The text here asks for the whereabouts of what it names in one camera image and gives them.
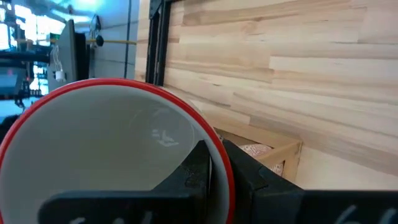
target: wooden frame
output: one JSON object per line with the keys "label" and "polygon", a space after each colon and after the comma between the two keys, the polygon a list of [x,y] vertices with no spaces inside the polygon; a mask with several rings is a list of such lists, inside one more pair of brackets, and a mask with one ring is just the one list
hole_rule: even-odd
{"label": "wooden frame", "polygon": [[276,138],[274,140],[278,141],[266,141],[267,138],[264,138],[264,140],[260,139],[259,141],[257,138],[252,138],[252,136],[250,136],[249,134],[250,132],[247,132],[247,134],[243,133],[244,137],[242,137],[233,133],[229,133],[227,131],[223,131],[221,129],[215,129],[219,135],[221,135],[225,139],[232,141],[237,146],[242,146],[245,144],[265,144],[272,147],[273,150],[271,150],[270,152],[254,158],[266,167],[272,167],[274,165],[280,164],[281,162],[284,162],[282,177],[291,182],[295,182],[302,145],[302,142],[300,140],[283,136],[278,133],[272,133],[272,135]]}

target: wooden panel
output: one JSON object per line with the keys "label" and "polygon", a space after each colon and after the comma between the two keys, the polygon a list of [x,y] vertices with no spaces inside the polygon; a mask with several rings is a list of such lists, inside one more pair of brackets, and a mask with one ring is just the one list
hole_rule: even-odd
{"label": "wooden panel", "polygon": [[185,0],[165,86],[230,133],[302,138],[303,187],[398,189],[397,15],[396,0]]}

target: cable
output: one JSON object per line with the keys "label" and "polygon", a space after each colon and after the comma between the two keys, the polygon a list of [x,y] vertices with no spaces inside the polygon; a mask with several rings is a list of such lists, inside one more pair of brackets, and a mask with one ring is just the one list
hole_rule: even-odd
{"label": "cable", "polygon": [[53,48],[53,59],[54,59],[54,64],[55,64],[55,69],[56,69],[57,71],[63,71],[63,69],[62,69],[62,63],[61,63],[61,61],[60,61],[59,58],[58,58],[59,51],[60,51],[59,46],[55,45],[54,48]]}

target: black vertical bar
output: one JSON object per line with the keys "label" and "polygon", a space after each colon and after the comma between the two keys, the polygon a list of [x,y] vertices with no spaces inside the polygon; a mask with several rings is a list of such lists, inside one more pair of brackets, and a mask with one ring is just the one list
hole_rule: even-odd
{"label": "black vertical bar", "polygon": [[[130,40],[130,20],[131,20],[131,0],[129,0],[129,10],[127,15],[127,37],[126,40]],[[124,56],[124,78],[127,78],[127,63],[129,62],[129,44],[126,44],[126,54]]]}
{"label": "black vertical bar", "polygon": [[155,74],[155,85],[163,86],[164,83],[164,70],[166,66],[166,55],[167,55],[167,41],[169,38],[169,23],[170,23],[170,11],[171,1],[164,1],[161,11],[161,25],[160,25],[160,36],[159,36],[159,51],[158,51],[158,64],[157,72]]}
{"label": "black vertical bar", "polygon": [[159,13],[156,12],[149,24],[148,36],[148,53],[147,53],[147,70],[145,82],[154,84],[155,65],[156,65],[156,48],[157,48],[157,33],[159,30]]}

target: wooden box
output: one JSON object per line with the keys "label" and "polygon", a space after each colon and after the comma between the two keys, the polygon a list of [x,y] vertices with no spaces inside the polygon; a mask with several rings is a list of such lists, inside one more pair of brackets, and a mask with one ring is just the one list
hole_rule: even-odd
{"label": "wooden box", "polygon": [[251,131],[241,131],[239,132],[241,136],[217,128],[215,130],[220,136],[230,140],[237,146],[265,144],[271,147],[270,151],[253,156],[253,158],[270,169],[277,164],[283,164],[282,177],[293,183],[295,182],[302,145],[300,140],[270,131],[265,131],[266,133],[263,133],[264,137],[262,138],[261,131],[260,133],[258,132],[259,130],[253,130],[257,131],[256,135],[250,135]]}

